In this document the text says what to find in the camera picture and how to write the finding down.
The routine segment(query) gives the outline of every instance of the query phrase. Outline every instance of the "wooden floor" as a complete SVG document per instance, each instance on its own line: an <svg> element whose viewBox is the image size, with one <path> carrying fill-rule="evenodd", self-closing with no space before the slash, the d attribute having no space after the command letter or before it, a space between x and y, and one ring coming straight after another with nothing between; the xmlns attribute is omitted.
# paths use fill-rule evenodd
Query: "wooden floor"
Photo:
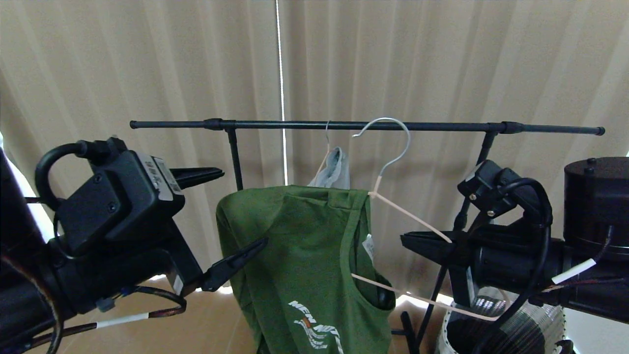
<svg viewBox="0 0 629 354"><path fill-rule="evenodd" d="M150 282L151 286L168 289L165 280ZM187 311L178 316L161 319L147 319L120 324L107 328L77 334L64 338L59 353L74 354L166 354L166 353L206 353L206 354L251 354L255 353L253 339L247 322L238 304L230 294L195 292L186 297ZM151 295L133 294L116 302L116 308L100 313L98 310L77 316L66 322L66 327L93 321L152 311L157 308L172 307L168 301ZM395 309L389 318L392 328L401 328L399 314L408 311L415 328L423 316L423 309L405 302ZM443 312L436 312L429 338L426 343L434 343ZM406 339L393 336L389 353L408 353ZM432 353L432 345L422 345L422 353ZM35 348L28 353L44 354L47 345Z"/></svg>

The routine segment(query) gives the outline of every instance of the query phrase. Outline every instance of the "light blue garment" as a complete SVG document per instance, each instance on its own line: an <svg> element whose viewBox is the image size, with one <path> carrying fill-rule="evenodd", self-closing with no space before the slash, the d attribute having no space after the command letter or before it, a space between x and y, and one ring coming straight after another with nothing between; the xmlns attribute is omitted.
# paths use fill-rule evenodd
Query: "light blue garment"
<svg viewBox="0 0 629 354"><path fill-rule="evenodd" d="M350 164L340 147L330 151L325 168L308 184L309 187L350 189Z"/></svg>

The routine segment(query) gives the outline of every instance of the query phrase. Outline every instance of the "hanging garment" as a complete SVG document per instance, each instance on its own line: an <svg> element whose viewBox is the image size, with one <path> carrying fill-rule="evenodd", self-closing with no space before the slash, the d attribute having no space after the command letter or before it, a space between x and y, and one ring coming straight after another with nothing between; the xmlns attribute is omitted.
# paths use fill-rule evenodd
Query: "hanging garment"
<svg viewBox="0 0 629 354"><path fill-rule="evenodd" d="M330 151L322 169L308 184L309 187L350 189L350 164L340 147Z"/></svg>
<svg viewBox="0 0 629 354"><path fill-rule="evenodd" d="M269 244L231 278L257 353L386 353L395 296L373 267L367 191L280 186L223 198L216 220L225 256Z"/></svg>

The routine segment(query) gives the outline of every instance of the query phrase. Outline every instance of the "black clothing rack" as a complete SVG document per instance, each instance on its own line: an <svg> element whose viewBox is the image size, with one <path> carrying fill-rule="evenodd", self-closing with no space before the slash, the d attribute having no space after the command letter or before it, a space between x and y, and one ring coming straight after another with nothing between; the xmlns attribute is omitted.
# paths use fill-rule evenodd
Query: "black clothing rack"
<svg viewBox="0 0 629 354"><path fill-rule="evenodd" d="M238 190L243 189L242 171L240 169L240 157L238 156L238 139L236 129L315 129L315 130L361 130L369 122L336 122L336 121L277 121L277 120L223 120L220 118L206 119L196 122L138 122L132 120L130 126L138 128L204 128L209 130L224 130L229 138L231 148L231 159L236 176L236 186ZM482 141L481 151L476 159L479 164L487 159L489 150L498 134L517 134L522 132L539 133L564 133L564 134L589 134L603 135L603 127L570 127L563 125L533 125L518 122L500 123L425 123L408 122L404 123L410 131L424 132L484 132L485 138ZM369 127L370 130L402 130L396 123L375 123ZM470 201L466 198L461 205L461 209L454 220L455 231L460 231L467 225L467 211ZM436 301L439 290L443 285L443 280L447 272L446 266L441 266L435 282L435 288L431 296L432 301ZM411 319L406 311L401 314L403 329L395 329L392 334L406 337L410 354L420 354L420 344L426 333L430 317L434 306L429 305L426 314L421 322L417 336L411 323Z"/></svg>

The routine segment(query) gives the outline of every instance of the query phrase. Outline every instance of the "clothes hanger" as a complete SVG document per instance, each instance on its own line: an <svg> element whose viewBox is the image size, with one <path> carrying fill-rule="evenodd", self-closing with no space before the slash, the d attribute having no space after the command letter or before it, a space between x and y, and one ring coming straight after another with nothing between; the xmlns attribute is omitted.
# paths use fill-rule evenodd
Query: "clothes hanger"
<svg viewBox="0 0 629 354"><path fill-rule="evenodd" d="M464 315L468 315L470 317L482 319L484 321L492 321L493 322L493 321L497 320L498 318L500 318L500 316L491 317L491 316L484 316L484 315L480 315L480 314L475 314L472 311L459 309L459 308L456 308L454 306L442 304L441 302L436 302L436 301L432 301L430 299L425 299L423 297L415 296L415 295L413 295L413 294L411 294L409 292L405 292L405 291L402 291L400 289L392 288L390 286L387 286L387 285L375 282L375 281L373 281L371 279L367 279L367 278L361 277L360 275L356 275L354 273L351 273L351 274L352 274L353 278L356 278L356 279L360 280L361 282L369 283L371 285L375 285L376 287L384 288L384 289L390 290L392 292L395 292L397 294L403 294L403 295L412 297L414 299L422 300L422 301L427 302L429 304L433 304L434 306L439 306L439 307L442 307L444 309L448 309L448 310L453 311L453 312L458 312L460 314L464 314ZM502 290L502 289L498 289L498 290L500 291L500 294L503 296L503 300L505 301L504 310L506 311L509 307L511 307L511 300L509 299L509 296L507 295L507 293L504 290Z"/></svg>
<svg viewBox="0 0 629 354"><path fill-rule="evenodd" d="M330 124L330 121L328 121L328 123L326 123L325 125L325 140L328 142L328 151L325 153L325 156L323 156L323 161L321 162L321 165L319 165L319 169L317 169L316 173L314 174L315 178L319 175L319 172L321 172L321 170L323 169L323 165L325 164L325 161L328 159L328 155L330 154L330 137L328 136L329 124Z"/></svg>
<svg viewBox="0 0 629 354"><path fill-rule="evenodd" d="M401 159L402 156L404 156L404 154L406 154L406 151L408 151L408 148L411 146L411 132L408 130L408 128L406 127L406 125L404 123L400 122L399 120L397 120L395 118L382 117L382 118L374 119L371 122L369 122L367 125L365 125L365 127L358 134L352 135L352 137L353 138L360 137L365 132L365 130L367 130L373 123L379 122L381 120L392 120L395 123L397 123L398 125L400 125L402 127L402 129L404 129L404 131L406 132L406 147L404 148L404 151L402 151L402 153L398 157L396 157L393 160L389 161L387 164L385 164L382 167L382 169L380 170L380 174L378 174L378 178L376 179L376 184L374 185L374 189L369 192L369 196L372 197L372 198L378 198L378 199L382 200L383 202L387 203L388 205L390 205L390 206L394 207L395 209L397 209L398 211L402 212L404 215L410 217L411 219L413 219L413 220L419 222L420 224L424 225L425 227L429 228L431 231L433 231L435 234L439 235L446 242L452 243L452 240L448 236L444 235L441 231L437 230L436 228L434 228L429 223L425 222L424 220L421 220L419 217L411 214L406 209L400 207L399 205L395 204L394 202L388 200L387 198L385 198L384 196L382 196L382 195L380 195L378 193L378 188L380 187L380 182L382 181L382 174L384 173L384 170L386 170L387 167L389 167L392 163L395 163L397 160Z"/></svg>

